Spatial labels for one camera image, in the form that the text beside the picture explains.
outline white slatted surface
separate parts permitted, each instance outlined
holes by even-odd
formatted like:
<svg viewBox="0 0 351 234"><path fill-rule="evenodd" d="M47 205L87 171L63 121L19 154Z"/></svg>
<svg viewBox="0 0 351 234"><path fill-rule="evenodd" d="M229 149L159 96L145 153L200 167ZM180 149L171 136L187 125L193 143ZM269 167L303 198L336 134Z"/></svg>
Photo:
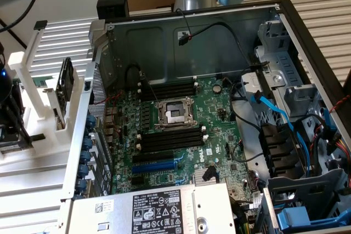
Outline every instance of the white slatted surface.
<svg viewBox="0 0 351 234"><path fill-rule="evenodd" d="M245 3L266 0L245 0ZM341 82L351 69L351 0L291 0L317 45ZM150 10L148 14L159 12ZM97 18L48 24L31 67L32 76L58 75L63 59L70 56L84 75L90 49L90 23Z"/></svg>

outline capacitor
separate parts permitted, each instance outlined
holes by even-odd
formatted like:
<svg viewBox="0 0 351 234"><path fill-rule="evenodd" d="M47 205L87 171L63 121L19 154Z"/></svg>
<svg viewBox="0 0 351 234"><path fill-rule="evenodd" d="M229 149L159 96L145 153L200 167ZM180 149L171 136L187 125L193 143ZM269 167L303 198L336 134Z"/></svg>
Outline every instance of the capacitor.
<svg viewBox="0 0 351 234"><path fill-rule="evenodd" d="M246 188L246 187L247 187L247 180L246 180L246 179L243 179L243 180L242 180L242 183L243 183L243 187Z"/></svg>
<svg viewBox="0 0 351 234"><path fill-rule="evenodd" d="M222 92L222 88L218 84L214 85L212 90L213 90L214 94L220 94Z"/></svg>

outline motherboard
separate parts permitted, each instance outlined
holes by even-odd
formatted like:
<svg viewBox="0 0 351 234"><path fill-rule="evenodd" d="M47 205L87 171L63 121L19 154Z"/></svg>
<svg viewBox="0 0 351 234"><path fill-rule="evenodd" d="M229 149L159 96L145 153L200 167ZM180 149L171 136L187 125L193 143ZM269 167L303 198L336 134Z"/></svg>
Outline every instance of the motherboard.
<svg viewBox="0 0 351 234"><path fill-rule="evenodd" d="M197 79L196 94L184 98L159 99L154 94L154 100L143 101L137 91L116 91L109 96L118 97L108 102L105 118L105 135L114 157L112 194L219 181L227 184L233 198L252 198L255 186L248 184L252 178L247 165L232 158L240 134L236 122L230 120L229 87L223 87L221 79ZM141 137L152 139L152 135L176 135L182 131L202 132L202 145L193 146L191 140L184 140L180 146L173 147L170 139L169 149L166 141L162 148L143 152ZM157 155L172 159L170 169L156 167L151 172L145 171L146 166L158 165L150 161ZM245 159L239 147L235 156ZM204 182L202 176L209 167L215 167L219 177Z"/></svg>

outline sticker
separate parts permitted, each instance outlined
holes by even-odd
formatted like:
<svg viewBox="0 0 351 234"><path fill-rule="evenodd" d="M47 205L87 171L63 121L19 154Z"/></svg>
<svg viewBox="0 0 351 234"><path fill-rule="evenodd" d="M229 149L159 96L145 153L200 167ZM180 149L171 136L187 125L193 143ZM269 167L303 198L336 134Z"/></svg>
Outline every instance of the sticker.
<svg viewBox="0 0 351 234"><path fill-rule="evenodd" d="M208 155L208 156L212 155L212 149L211 148L206 149L206 155Z"/></svg>
<svg viewBox="0 0 351 234"><path fill-rule="evenodd" d="M108 200L103 203L95 204L95 213L114 211L114 200Z"/></svg>
<svg viewBox="0 0 351 234"><path fill-rule="evenodd" d="M182 234L180 190L133 196L132 234Z"/></svg>
<svg viewBox="0 0 351 234"><path fill-rule="evenodd" d="M252 193L252 204L249 205L250 209L256 209L261 204L263 194L259 191Z"/></svg>
<svg viewBox="0 0 351 234"><path fill-rule="evenodd" d="M190 35L189 30L185 30L185 31L178 31L178 40L180 40L181 37L183 37L184 35Z"/></svg>

